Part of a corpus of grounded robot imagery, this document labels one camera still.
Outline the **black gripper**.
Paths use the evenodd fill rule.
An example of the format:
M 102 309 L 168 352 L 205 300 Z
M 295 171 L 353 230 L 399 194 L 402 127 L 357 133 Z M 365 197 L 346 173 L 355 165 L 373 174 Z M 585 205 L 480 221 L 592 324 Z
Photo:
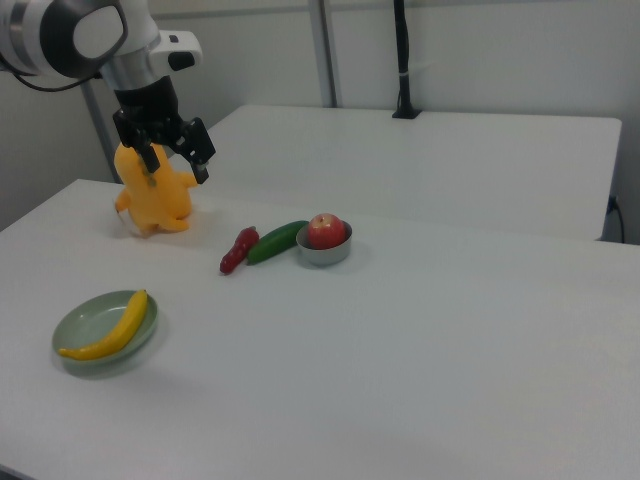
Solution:
M 169 147 L 190 164 L 198 185 L 209 179 L 209 160 L 216 153 L 203 121 L 184 120 L 172 80 L 160 80 L 139 89 L 115 90 L 120 109 L 113 114 L 114 124 L 125 147 L 133 148 L 149 174 L 159 168 L 154 145 Z

